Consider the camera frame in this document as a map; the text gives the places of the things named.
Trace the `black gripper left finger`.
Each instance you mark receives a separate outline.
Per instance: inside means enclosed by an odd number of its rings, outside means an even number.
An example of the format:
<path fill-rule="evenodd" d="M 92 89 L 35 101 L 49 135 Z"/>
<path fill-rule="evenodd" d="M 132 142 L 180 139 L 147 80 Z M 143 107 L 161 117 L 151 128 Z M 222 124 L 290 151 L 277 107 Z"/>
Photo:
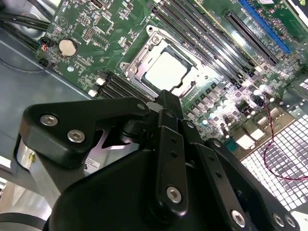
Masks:
<path fill-rule="evenodd" d="M 99 136 L 103 148 L 136 143 L 132 157 L 149 157 L 150 207 L 164 216 L 181 217 L 188 209 L 180 101 L 167 90 L 149 108 L 135 97 L 36 104 L 23 114 L 20 143 L 54 167 L 81 168 Z"/>

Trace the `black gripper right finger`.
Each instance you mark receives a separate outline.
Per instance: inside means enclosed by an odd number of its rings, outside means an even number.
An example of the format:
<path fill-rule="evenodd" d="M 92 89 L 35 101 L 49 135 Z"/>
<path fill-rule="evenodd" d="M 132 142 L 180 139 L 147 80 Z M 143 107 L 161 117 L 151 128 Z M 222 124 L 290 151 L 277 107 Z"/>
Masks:
<path fill-rule="evenodd" d="M 297 231 L 296 219 L 217 139 L 202 140 L 195 125 L 180 123 L 189 209 L 179 231 Z"/>

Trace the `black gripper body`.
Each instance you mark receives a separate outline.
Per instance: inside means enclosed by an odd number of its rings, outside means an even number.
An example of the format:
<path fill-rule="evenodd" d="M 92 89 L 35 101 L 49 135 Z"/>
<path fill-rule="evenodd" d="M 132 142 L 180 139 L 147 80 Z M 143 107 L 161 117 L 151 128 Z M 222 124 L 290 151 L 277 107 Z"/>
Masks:
<path fill-rule="evenodd" d="M 184 149 L 135 151 L 74 183 L 59 197 L 51 231 L 232 231 L 231 204 Z"/>

